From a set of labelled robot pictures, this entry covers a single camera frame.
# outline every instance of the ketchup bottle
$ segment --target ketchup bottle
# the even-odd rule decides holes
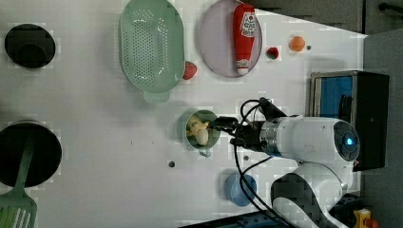
[[[241,4],[234,11],[234,43],[237,54],[238,73],[249,72],[252,46],[255,41],[257,19],[255,9],[249,4]]]

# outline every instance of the red ball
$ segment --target red ball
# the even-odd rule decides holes
[[[278,58],[278,49],[276,47],[270,47],[267,50],[267,56],[270,59],[277,59]]]

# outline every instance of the cable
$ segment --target cable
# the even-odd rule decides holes
[[[257,105],[255,105],[254,107],[252,107],[252,108],[246,113],[246,116],[244,116],[244,117],[242,118],[242,121],[240,122],[239,126],[242,125],[242,124],[245,122],[246,117],[247,117],[255,108],[258,108],[258,107],[259,107],[259,104],[257,104]],[[238,135],[239,135],[239,133],[240,133],[240,132],[239,132],[239,126],[238,126],[238,127],[236,128],[236,130],[235,130],[235,142],[237,141],[237,137],[238,137]],[[245,189],[244,189],[244,187],[243,187],[243,183],[242,183],[242,182],[244,182],[244,184],[246,184],[246,186],[248,187],[248,189],[250,190],[250,192],[255,196],[255,198],[257,198],[257,199],[260,201],[260,203],[262,203],[262,204],[267,208],[268,211],[270,211],[270,212],[272,212],[272,213],[274,212],[274,210],[271,209],[271,208],[258,196],[258,194],[253,190],[252,186],[248,183],[248,181],[246,180],[246,178],[243,176],[242,171],[240,170],[240,161],[239,161],[239,159],[238,159],[237,146],[236,146],[236,144],[234,144],[234,155],[235,155],[235,163],[236,163],[237,168],[238,168],[238,171],[239,171],[239,173],[240,173],[240,189],[242,190],[244,196],[247,197],[247,198],[249,199],[249,201],[250,201],[262,214],[264,214],[265,216],[269,217],[272,221],[274,221],[274,222],[277,223],[278,225],[283,225],[283,224],[280,223],[276,218],[273,218],[271,215],[269,215],[269,214],[267,214],[266,212],[264,212],[264,211],[249,197],[249,194],[246,193],[246,191],[245,191]]]
[[[267,159],[264,159],[264,160],[262,160],[262,161],[259,161],[259,162],[257,162],[257,163],[252,164],[252,165],[249,166],[247,169],[243,170],[242,175],[245,175],[249,170],[251,170],[251,169],[255,168],[256,166],[258,166],[258,165],[260,165],[260,164],[262,164],[262,163],[265,163],[265,162],[267,162],[267,161],[269,161],[269,160],[271,160],[271,159],[273,159],[273,157],[269,157],[269,158],[267,158]]]
[[[244,108],[247,104],[252,103],[252,102],[258,103],[259,100],[248,100],[248,101],[244,102],[244,103],[240,106],[240,115],[242,116],[242,118],[245,117],[245,116],[243,115],[243,108]]]
[[[258,108],[255,109],[255,113],[253,114],[253,121],[255,120],[256,111],[258,111]]]
[[[254,110],[254,109],[257,109],[259,106],[260,106],[260,104],[257,104],[257,105],[255,105],[255,106],[253,106],[247,113],[246,113],[246,115],[243,115],[243,107],[246,105],[246,104],[248,104],[248,103],[251,103],[251,102],[255,102],[256,100],[249,100],[249,101],[246,101],[245,103],[243,103],[242,104],[242,106],[241,106],[241,111],[240,111],[240,114],[243,116],[242,117],[242,121],[240,122],[240,124],[239,124],[239,126],[236,128],[236,131],[235,131],[235,142],[237,141],[237,137],[238,137],[238,135],[239,135],[239,127],[240,126],[242,126],[243,125],[243,123],[246,121],[246,118],[247,118],[247,116],[249,116],[251,113],[252,113],[252,111]],[[237,146],[234,144],[234,155],[235,155],[235,162],[236,162],[236,165],[237,165],[237,168],[238,168],[238,171],[239,171],[239,173],[240,173],[240,189],[242,190],[242,192],[243,192],[243,194],[245,195],[245,197],[247,197],[248,199],[249,199],[249,201],[260,211],[260,212],[262,212],[262,214],[264,214],[265,216],[267,216],[267,217],[269,217],[271,220],[273,220],[275,223],[277,223],[278,225],[281,225],[281,226],[283,226],[284,225],[284,223],[282,223],[282,222],[285,222],[286,224],[288,224],[288,226],[290,227],[295,227],[294,225],[292,225],[292,224],[290,224],[288,221],[278,221],[277,219],[275,219],[275,218],[273,218],[272,216],[270,216],[270,215],[268,215],[267,213],[265,213],[263,210],[261,210],[261,208],[257,205],[257,204],[255,204],[255,202],[249,197],[249,195],[248,194],[246,194],[246,191],[245,191],[245,189],[244,189],[244,187],[243,187],[243,184],[242,184],[242,182],[244,182],[245,184],[246,184],[246,186],[248,187],[248,189],[251,191],[251,193],[260,201],[260,203],[262,203],[266,208],[267,208],[267,210],[268,211],[270,211],[271,213],[273,213],[276,217],[278,217],[278,218],[281,218],[281,216],[275,211],[275,210],[273,210],[272,208],[270,208],[259,196],[258,196],[258,194],[253,190],[253,188],[252,188],[252,186],[248,183],[248,181],[246,180],[246,178],[244,177],[244,172],[241,172],[241,170],[240,170],[240,162],[239,162],[239,159],[238,159],[238,153],[237,153]]]

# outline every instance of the green colander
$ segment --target green colander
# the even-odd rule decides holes
[[[164,103],[184,72],[183,23],[166,0],[132,0],[120,22],[121,60],[149,103]]]

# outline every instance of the spatula handle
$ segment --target spatula handle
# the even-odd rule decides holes
[[[20,169],[18,170],[17,181],[15,182],[14,186],[15,190],[24,190],[34,147],[35,141],[33,137],[33,132],[30,131],[27,135],[27,141],[21,159]]]

